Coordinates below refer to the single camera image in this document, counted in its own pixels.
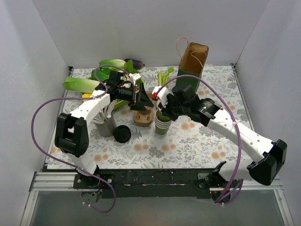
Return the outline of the stack of green paper cups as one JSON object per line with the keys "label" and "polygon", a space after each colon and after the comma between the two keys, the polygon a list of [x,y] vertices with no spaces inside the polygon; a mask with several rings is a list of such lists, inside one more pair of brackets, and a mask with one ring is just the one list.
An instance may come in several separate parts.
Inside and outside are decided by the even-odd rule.
{"label": "stack of green paper cups", "polygon": [[168,132],[172,120],[164,116],[160,110],[156,111],[155,114],[155,132],[157,135],[163,136]]}

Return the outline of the black coffee cup lid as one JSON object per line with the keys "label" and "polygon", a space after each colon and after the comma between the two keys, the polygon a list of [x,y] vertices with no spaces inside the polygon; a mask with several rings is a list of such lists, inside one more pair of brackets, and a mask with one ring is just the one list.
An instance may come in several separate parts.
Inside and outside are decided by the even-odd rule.
{"label": "black coffee cup lid", "polygon": [[126,143],[131,138],[131,130],[126,125],[120,125],[114,129],[113,136],[117,142]]}

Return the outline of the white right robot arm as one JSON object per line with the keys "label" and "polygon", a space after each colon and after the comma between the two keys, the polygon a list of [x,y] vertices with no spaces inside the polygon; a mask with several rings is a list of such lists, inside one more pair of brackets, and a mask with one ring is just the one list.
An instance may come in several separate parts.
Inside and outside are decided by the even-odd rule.
{"label": "white right robot arm", "polygon": [[175,86],[171,91],[156,86],[152,92],[158,101],[159,110],[164,116],[176,121],[179,116],[188,116],[236,144],[247,153],[249,160],[234,163],[221,163],[212,172],[213,183],[226,186],[231,179],[253,179],[269,186],[282,168],[286,159],[287,143],[265,138],[243,123],[232,119],[230,112],[210,98],[199,98],[191,85]]}

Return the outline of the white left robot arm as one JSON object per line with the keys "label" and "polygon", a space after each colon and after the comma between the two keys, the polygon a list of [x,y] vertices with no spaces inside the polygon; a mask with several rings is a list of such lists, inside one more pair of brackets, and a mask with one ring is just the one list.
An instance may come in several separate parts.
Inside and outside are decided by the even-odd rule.
{"label": "white left robot arm", "polygon": [[112,70],[104,84],[93,83],[90,99],[69,114],[61,113],[55,132],[55,146],[71,158],[78,172],[85,175],[84,183],[89,188],[96,188],[100,183],[99,175],[95,174],[96,164],[87,153],[89,123],[116,99],[127,101],[133,111],[146,111],[147,107],[154,106],[139,73],[125,75]]}

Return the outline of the brown cardboard cup carrier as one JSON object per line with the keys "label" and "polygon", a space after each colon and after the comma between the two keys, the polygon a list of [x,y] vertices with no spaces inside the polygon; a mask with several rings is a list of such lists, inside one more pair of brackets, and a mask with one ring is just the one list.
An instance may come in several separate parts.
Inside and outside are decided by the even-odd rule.
{"label": "brown cardboard cup carrier", "polygon": [[146,107],[146,111],[134,111],[134,124],[140,127],[148,127],[153,120],[153,108]]}

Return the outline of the green vegetable tray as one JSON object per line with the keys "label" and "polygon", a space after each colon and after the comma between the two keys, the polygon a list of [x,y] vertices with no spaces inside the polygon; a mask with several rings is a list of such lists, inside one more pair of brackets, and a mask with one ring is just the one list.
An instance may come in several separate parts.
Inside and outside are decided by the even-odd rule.
{"label": "green vegetable tray", "polygon": [[127,104],[128,104],[127,101],[125,101],[125,100],[119,100],[118,99],[118,100],[116,100],[116,104],[115,104],[114,110],[116,110],[116,109],[118,109],[118,108],[120,108],[120,107],[122,107],[124,105],[127,105]]}

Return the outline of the green bok choy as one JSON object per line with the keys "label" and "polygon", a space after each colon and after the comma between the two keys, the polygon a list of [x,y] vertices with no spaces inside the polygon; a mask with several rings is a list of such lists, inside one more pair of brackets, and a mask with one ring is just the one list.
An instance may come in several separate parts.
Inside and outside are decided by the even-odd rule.
{"label": "green bok choy", "polygon": [[102,82],[105,82],[106,80],[108,80],[110,72],[111,72],[111,70],[108,68],[102,68],[102,69],[98,69],[98,70],[94,69],[91,72],[91,77],[89,79],[96,81],[97,79],[96,79],[95,75],[97,75],[99,80],[101,80]]}

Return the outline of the floral table mat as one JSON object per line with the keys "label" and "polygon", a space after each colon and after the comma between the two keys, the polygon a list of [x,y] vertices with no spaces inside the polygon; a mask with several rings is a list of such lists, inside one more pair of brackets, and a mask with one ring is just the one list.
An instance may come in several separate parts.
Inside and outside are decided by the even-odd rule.
{"label": "floral table mat", "polygon": [[[226,101],[235,118],[251,128],[232,66],[207,65],[202,72],[204,83],[198,88],[200,98],[218,103]],[[214,168],[222,161],[235,162],[238,147],[219,133],[183,116],[172,122],[163,136],[155,132],[155,123],[136,126],[133,111],[127,105],[114,112],[117,125],[130,128],[128,142],[102,137],[89,124],[88,154],[102,169]]]}

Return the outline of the celery stalk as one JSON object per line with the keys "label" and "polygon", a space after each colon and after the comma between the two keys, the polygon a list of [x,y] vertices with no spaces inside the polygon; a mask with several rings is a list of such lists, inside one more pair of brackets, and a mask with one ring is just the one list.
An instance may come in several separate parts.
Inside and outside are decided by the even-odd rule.
{"label": "celery stalk", "polygon": [[164,85],[168,80],[169,80],[169,74],[172,73],[174,71],[173,67],[169,67],[167,70],[165,71],[160,71],[157,74],[158,77],[158,85],[162,86]]}

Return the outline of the purple eggplant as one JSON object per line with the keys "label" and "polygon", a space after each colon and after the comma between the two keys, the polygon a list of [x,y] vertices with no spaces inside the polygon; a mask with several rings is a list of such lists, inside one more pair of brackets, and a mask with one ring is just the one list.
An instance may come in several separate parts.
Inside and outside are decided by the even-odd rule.
{"label": "purple eggplant", "polygon": [[124,59],[124,61],[125,62],[132,61],[133,68],[137,69],[137,70],[142,69],[145,66],[145,64],[142,61],[131,59],[131,58],[126,58],[126,59]]}

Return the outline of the yellow corn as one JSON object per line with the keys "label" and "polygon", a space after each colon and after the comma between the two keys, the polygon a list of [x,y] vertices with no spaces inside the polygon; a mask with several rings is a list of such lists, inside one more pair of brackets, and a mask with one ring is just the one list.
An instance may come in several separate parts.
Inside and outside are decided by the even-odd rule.
{"label": "yellow corn", "polygon": [[85,101],[87,101],[88,100],[88,98],[90,98],[91,97],[91,94],[88,94],[88,93],[84,93],[84,94],[82,94],[82,98],[84,98],[84,102]]}

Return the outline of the green paper bag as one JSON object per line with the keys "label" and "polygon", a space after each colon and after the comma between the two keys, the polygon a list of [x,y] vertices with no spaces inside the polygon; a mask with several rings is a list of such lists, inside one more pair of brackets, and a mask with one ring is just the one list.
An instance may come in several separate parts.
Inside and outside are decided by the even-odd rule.
{"label": "green paper bag", "polygon": [[[180,39],[187,41],[187,47],[182,55],[178,48],[178,42]],[[185,37],[178,38],[176,42],[176,49],[181,60],[178,67],[177,76],[191,75],[193,77],[181,77],[176,80],[176,86],[182,84],[189,84],[192,86],[194,92],[197,92],[199,88],[202,72],[208,56],[209,47],[207,45],[201,45],[195,42],[189,42]]]}

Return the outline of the grey straw holder cup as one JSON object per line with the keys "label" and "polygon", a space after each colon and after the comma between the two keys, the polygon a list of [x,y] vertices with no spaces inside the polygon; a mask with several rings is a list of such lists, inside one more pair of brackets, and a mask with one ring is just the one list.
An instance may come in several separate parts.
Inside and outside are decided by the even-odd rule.
{"label": "grey straw holder cup", "polygon": [[98,129],[98,132],[102,137],[111,137],[116,128],[116,122],[113,116],[103,123],[94,123]]}

